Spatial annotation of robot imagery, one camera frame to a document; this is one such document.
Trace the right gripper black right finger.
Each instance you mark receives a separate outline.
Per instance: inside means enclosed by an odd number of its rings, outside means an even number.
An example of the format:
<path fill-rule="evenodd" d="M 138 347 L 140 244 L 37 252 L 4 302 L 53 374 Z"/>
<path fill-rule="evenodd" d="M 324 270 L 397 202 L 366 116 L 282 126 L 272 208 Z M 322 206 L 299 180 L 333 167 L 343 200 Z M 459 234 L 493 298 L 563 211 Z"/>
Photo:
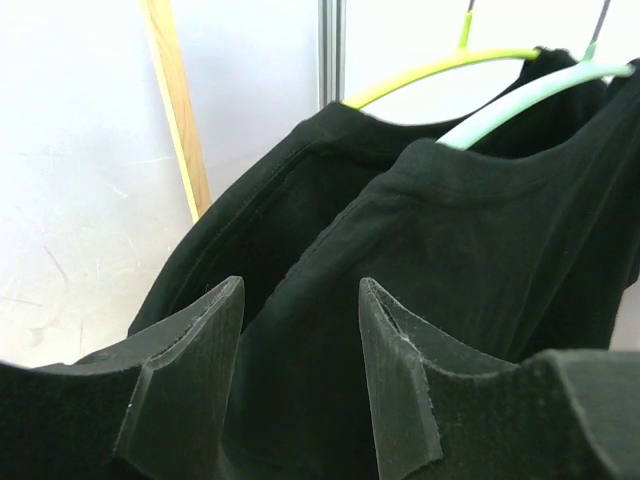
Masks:
<path fill-rule="evenodd" d="M 383 479 L 635 479 L 639 356 L 546 350 L 512 364 L 371 278 L 359 324 Z"/>

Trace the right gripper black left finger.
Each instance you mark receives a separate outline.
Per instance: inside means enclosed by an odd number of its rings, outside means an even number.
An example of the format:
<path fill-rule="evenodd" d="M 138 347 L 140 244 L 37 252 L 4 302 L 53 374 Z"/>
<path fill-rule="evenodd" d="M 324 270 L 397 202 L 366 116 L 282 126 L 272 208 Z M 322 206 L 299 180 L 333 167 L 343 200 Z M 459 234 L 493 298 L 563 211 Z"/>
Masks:
<path fill-rule="evenodd" d="M 2 477 L 214 478 L 243 314 L 231 277 L 74 364 L 3 364 Z"/>

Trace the black t shirt with print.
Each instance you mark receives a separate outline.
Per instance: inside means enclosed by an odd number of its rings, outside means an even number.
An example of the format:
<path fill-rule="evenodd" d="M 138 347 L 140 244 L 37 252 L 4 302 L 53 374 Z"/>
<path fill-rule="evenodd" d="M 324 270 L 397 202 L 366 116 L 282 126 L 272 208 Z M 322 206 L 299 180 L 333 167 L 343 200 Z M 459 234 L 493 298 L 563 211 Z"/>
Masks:
<path fill-rule="evenodd" d="M 639 79 L 482 145 L 410 144 L 289 269 L 243 333 L 231 479 L 374 479 L 358 322 L 370 277 L 450 336 L 518 362 L 605 348 L 639 277 Z"/>

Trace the mint green hanger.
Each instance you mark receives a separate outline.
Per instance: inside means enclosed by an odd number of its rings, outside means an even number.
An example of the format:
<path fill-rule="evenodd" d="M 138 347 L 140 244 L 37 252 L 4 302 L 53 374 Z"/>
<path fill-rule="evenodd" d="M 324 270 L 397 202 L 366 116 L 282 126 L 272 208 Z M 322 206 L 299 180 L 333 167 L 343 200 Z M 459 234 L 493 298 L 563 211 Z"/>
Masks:
<path fill-rule="evenodd" d="M 610 1 L 603 2 L 590 43 L 576 65 L 538 78 L 491 102 L 440 137 L 437 143 L 458 150 L 468 149 L 513 117 L 567 89 L 604 77 L 630 77 L 635 71 L 631 64 L 605 65 L 594 61 L 610 4 Z"/>

